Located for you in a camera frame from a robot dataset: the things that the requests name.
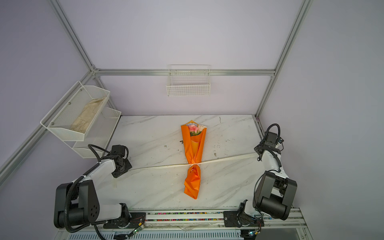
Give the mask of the cream printed ribbon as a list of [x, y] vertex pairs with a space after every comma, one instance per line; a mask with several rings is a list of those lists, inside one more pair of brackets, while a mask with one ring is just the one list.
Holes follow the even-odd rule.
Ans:
[[130, 169], [130, 171], [189, 167], [189, 166], [193, 166], [193, 165], [206, 165], [206, 164], [213, 164], [213, 163], [226, 162], [226, 161], [238, 161], [238, 160], [257, 158], [257, 157], [258, 157], [257, 153], [252, 153], [252, 154], [244, 154], [244, 155], [237, 155], [237, 156], [220, 158], [220, 159], [215, 159], [215, 160], [209, 160], [209, 161], [204, 161], [204, 162], [196, 163], [196, 164], [177, 164], [177, 165], [175, 164], [175, 165], [152, 166], [152, 167], [144, 167], [144, 168], [136, 168], [136, 169], [132, 168], [132, 169]]

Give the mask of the orange wrapping paper sheet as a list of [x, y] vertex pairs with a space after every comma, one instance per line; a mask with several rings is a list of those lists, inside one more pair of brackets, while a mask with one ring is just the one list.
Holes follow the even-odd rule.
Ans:
[[[201, 133], [197, 136], [190, 136], [188, 125], [195, 124], [200, 127]], [[205, 138], [207, 128], [203, 125], [199, 125], [194, 121], [181, 126], [183, 144], [185, 149], [185, 156], [188, 164], [201, 163], [203, 159]], [[201, 184], [201, 169], [199, 165], [190, 166], [187, 172], [187, 177], [184, 181], [185, 190], [184, 193], [193, 199], [197, 199], [200, 191]]]

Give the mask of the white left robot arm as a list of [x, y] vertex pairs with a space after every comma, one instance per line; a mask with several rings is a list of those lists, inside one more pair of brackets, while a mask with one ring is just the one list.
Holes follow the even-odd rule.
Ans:
[[126, 228], [132, 220], [124, 203], [102, 204], [98, 190], [106, 177], [119, 178], [132, 168], [129, 149], [114, 145], [111, 150], [89, 144], [97, 163], [76, 180], [61, 184], [56, 189], [54, 226], [76, 233], [93, 226], [100, 239], [103, 236], [99, 224], [106, 227]]

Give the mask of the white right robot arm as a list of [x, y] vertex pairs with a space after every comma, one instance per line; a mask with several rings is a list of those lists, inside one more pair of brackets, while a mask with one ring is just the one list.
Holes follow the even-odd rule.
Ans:
[[246, 212], [247, 200], [240, 203], [237, 211], [239, 227], [256, 224], [261, 228], [264, 214], [283, 221], [289, 217], [298, 185], [284, 171], [281, 161], [283, 149], [284, 140], [281, 137], [280, 125], [271, 124], [254, 148], [258, 161], [262, 162], [266, 169], [254, 187], [252, 207], [257, 214]]

